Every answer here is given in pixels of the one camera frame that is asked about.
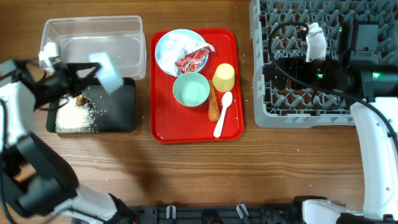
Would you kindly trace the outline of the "brown mushroom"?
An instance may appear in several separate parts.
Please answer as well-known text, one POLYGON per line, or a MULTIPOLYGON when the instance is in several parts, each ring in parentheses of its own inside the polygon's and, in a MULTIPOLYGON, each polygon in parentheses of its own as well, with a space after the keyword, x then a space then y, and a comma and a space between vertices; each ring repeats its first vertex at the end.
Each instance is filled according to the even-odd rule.
POLYGON ((75 104, 76 106, 84 106, 87 103, 87 98, 85 98, 83 95, 79 95, 75 98, 75 104))

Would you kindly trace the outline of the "white rice pile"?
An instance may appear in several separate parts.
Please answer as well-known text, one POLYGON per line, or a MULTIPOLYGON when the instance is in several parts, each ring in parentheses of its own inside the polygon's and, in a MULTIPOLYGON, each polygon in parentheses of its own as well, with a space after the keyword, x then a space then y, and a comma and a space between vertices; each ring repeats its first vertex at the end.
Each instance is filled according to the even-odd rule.
POLYGON ((84 106, 76 106, 75 98, 63 96, 59 103, 55 118, 56 133, 95 133, 100 125, 99 116, 105 114, 106 110, 99 109, 96 103, 86 93, 81 94, 87 98, 84 106))

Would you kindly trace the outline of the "light blue bowl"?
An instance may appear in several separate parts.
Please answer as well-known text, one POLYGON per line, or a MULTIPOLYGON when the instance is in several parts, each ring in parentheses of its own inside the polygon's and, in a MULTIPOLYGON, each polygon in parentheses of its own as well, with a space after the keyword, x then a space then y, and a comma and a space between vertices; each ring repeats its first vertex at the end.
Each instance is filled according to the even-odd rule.
POLYGON ((107 93, 112 94, 123 86, 124 81, 121 72, 106 52, 89 54, 88 58, 90 62, 99 63, 101 66, 95 77, 107 93))

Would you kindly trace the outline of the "yellow plastic cup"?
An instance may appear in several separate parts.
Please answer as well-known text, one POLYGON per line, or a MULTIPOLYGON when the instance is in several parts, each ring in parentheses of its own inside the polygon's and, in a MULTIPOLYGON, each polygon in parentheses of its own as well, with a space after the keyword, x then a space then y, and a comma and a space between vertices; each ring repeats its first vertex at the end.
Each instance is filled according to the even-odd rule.
POLYGON ((234 67, 228 63, 220 64, 213 75, 213 85, 220 92, 227 92, 234 87, 234 67))

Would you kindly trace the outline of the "white tissue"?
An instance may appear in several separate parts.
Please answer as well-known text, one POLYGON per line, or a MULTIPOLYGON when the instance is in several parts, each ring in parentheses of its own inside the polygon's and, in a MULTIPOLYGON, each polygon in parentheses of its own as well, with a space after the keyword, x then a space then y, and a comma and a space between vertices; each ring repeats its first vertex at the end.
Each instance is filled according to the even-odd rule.
POLYGON ((188 29, 176 29, 160 38, 155 47, 155 60, 167 74, 179 77, 199 72, 215 48, 204 38, 188 29))

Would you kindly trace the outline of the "orange carrot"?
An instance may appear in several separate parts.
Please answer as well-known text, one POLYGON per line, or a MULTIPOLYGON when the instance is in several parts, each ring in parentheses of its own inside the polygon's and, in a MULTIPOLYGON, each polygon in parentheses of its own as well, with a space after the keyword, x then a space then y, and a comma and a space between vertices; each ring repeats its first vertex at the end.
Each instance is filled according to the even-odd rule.
POLYGON ((216 99, 215 89, 213 82, 208 81, 210 86, 210 94, 208 97, 208 119, 212 122, 218 121, 220 118, 220 110, 218 108, 218 102, 216 99))

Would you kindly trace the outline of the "mint green bowl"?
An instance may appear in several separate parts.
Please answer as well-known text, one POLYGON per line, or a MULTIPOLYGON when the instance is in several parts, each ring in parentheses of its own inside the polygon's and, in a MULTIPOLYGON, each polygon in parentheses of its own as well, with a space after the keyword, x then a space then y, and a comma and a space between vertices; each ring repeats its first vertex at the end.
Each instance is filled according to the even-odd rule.
POLYGON ((200 73, 180 75, 173 84, 174 98, 183 106, 193 108, 202 105, 210 95, 210 84, 200 73))

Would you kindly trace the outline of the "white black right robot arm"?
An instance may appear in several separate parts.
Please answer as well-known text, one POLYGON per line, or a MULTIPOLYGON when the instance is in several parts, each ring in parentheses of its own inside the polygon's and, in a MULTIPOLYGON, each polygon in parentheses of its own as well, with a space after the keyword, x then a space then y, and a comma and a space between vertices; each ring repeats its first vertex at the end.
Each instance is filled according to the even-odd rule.
POLYGON ((286 82, 349 101, 361 148, 364 203, 360 212, 322 198, 303 198, 303 223, 397 222, 397 67, 379 63, 378 24, 349 21, 338 29, 338 59, 326 56, 317 23, 297 22, 304 57, 275 58, 263 72, 277 88, 286 82))

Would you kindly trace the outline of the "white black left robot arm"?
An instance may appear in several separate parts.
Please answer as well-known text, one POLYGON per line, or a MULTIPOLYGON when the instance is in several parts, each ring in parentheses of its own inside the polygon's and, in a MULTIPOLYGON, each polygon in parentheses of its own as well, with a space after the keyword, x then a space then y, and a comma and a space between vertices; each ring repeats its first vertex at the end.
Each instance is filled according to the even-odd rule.
POLYGON ((1 206, 10 223, 13 209, 24 218, 65 215, 74 223, 139 223, 119 198, 78 181, 69 163, 34 130, 34 112, 64 95, 78 96, 102 71, 118 77, 108 59, 63 63, 49 58, 53 74, 34 81, 25 60, 1 64, 1 206))

